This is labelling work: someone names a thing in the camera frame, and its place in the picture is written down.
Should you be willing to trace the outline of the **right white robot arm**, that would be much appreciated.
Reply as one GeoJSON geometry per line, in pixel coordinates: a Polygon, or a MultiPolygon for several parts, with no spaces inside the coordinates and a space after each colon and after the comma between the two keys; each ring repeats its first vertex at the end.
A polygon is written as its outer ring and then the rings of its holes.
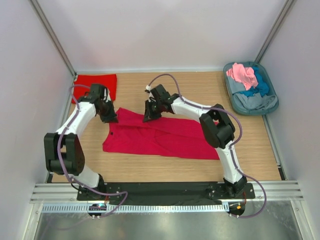
{"type": "Polygon", "coordinates": [[[213,107],[189,101],[179,94],[170,94],[162,84],[152,88],[147,85],[149,94],[145,101],[143,121],[148,122],[162,117],[162,113],[178,114],[188,117],[201,126],[205,141],[216,149],[223,169],[225,192],[237,198],[244,191],[247,178],[242,174],[235,151],[235,126],[223,106],[213,107]]]}

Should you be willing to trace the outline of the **magenta t-shirt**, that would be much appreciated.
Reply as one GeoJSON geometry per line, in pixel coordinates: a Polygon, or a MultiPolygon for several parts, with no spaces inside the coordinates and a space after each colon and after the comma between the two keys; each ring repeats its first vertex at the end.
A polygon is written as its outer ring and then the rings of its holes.
{"type": "Polygon", "coordinates": [[[118,122],[109,124],[102,150],[196,160],[219,159],[216,149],[206,142],[198,122],[169,117],[143,122],[143,118],[142,114],[119,108],[118,122]]]}

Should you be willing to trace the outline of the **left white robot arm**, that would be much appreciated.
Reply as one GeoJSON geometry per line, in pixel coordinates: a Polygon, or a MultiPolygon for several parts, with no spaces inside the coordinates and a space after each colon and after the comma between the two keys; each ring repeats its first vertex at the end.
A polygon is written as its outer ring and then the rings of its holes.
{"type": "Polygon", "coordinates": [[[80,137],[96,116],[106,124],[118,119],[108,88],[94,83],[88,89],[78,99],[71,96],[75,102],[72,114],[58,130],[44,136],[45,164],[49,172],[65,176],[69,183],[77,183],[93,199],[101,200],[108,195],[104,179],[86,165],[80,137]]]}

